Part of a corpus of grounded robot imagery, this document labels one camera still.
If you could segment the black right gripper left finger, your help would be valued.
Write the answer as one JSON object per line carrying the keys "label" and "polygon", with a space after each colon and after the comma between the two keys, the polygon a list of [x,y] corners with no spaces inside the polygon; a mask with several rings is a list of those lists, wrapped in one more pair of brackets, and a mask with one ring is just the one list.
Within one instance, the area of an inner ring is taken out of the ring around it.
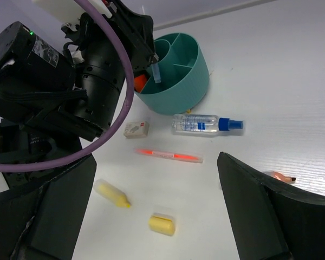
{"label": "black right gripper left finger", "polygon": [[89,155],[0,192],[0,259],[72,259],[95,172]]}

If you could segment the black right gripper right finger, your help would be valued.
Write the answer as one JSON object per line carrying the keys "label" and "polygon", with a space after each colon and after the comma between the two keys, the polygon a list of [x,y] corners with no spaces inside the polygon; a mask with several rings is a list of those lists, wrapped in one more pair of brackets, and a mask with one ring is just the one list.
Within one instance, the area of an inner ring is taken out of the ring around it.
{"label": "black right gripper right finger", "polygon": [[240,259],[325,259],[325,196],[224,152],[217,166]]}

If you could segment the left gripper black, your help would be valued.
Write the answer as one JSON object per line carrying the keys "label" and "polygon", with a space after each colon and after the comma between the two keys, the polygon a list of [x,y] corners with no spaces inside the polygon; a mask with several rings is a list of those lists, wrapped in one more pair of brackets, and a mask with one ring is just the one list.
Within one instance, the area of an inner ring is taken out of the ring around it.
{"label": "left gripper black", "polygon": [[[141,75],[158,57],[153,42],[151,16],[137,14],[122,1],[102,1],[100,11],[121,41],[135,75]],[[63,25],[61,30],[68,42],[63,47],[61,69],[66,76],[81,81],[94,77],[101,81],[123,81],[125,71],[120,58],[106,34],[90,14],[81,10],[72,22],[75,29]]]}

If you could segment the black orange highlighter marker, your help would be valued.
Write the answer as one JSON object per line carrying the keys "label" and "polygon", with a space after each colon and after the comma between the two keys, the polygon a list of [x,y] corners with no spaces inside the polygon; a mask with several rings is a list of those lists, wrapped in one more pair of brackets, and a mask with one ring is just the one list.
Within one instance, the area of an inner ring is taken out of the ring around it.
{"label": "black orange highlighter marker", "polygon": [[145,87],[147,81],[148,81],[148,78],[147,78],[147,76],[145,74],[141,74],[139,76],[136,76],[134,78],[135,91],[138,92],[138,93],[141,93],[141,91]]}

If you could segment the thin blue pen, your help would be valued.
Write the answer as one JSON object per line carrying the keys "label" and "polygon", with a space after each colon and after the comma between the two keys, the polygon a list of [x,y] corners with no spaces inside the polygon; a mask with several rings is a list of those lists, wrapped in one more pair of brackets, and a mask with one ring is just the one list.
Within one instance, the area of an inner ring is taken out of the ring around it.
{"label": "thin blue pen", "polygon": [[160,69],[159,65],[157,63],[154,63],[151,65],[151,70],[152,70],[152,75],[154,78],[155,83],[160,83],[161,82],[161,74],[160,74]]}

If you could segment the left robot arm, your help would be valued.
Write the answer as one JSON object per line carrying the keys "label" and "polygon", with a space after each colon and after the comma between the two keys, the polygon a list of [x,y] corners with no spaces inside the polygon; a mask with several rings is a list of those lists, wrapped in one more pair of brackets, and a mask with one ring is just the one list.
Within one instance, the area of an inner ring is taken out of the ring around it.
{"label": "left robot arm", "polygon": [[65,29],[69,44],[84,54],[74,64],[23,23],[0,33],[0,117],[22,130],[51,138],[67,134],[90,141],[63,158],[0,164],[0,172],[33,172],[61,167],[94,152],[122,125],[134,96],[134,76],[157,63],[153,19],[121,1],[104,1],[101,12],[89,1],[77,30]]}

